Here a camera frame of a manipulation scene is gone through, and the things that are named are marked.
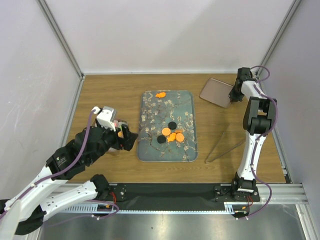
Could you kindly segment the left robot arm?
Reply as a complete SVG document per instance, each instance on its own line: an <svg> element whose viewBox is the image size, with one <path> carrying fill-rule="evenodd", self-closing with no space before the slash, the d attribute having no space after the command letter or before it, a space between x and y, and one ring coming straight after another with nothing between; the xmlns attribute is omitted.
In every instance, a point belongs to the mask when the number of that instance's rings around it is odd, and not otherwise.
<svg viewBox="0 0 320 240"><path fill-rule="evenodd" d="M111 148L130 151L137 138L138 134L131 132L126 124L116 130L98 126L84 128L49 157L40 173L21 193L0 201L0 217L4 218L12 204L20 200L20 218L14 234L23 236L37 230L49 218L72 205L107 200L111 187L102 174L94 175L80 187L54 197L49 196L74 176L84 172Z"/></svg>

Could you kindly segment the steel serving tongs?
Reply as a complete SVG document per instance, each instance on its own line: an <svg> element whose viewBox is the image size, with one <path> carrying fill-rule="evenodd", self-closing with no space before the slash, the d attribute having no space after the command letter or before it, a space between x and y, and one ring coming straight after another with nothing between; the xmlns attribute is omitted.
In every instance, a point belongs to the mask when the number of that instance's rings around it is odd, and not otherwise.
<svg viewBox="0 0 320 240"><path fill-rule="evenodd" d="M224 157L231 151L242 146L245 142L245 134L226 129L215 142L206 156L204 163L210 164Z"/></svg>

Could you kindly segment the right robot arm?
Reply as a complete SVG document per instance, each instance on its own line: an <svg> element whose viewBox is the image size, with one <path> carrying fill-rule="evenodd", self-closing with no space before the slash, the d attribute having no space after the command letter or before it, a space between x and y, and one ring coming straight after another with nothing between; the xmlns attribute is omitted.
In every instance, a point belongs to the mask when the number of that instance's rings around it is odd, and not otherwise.
<svg viewBox="0 0 320 240"><path fill-rule="evenodd" d="M278 120L278 101L266 95L260 81L253 77L249 67L237 70L237 77L229 92L231 102L247 98L242 127L245 130L245 146L242 160L231 183L230 196L245 201L257 191L257 168L262 146Z"/></svg>

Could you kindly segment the rose gold tin lid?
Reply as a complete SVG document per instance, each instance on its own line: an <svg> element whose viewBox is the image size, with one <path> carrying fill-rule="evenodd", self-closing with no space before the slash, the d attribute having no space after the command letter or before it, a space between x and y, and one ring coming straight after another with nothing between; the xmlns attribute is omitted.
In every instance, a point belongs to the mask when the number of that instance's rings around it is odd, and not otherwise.
<svg viewBox="0 0 320 240"><path fill-rule="evenodd" d="M233 86L228 83L209 78L202 88L199 97L202 100L226 109L231 104L229 93L232 88Z"/></svg>

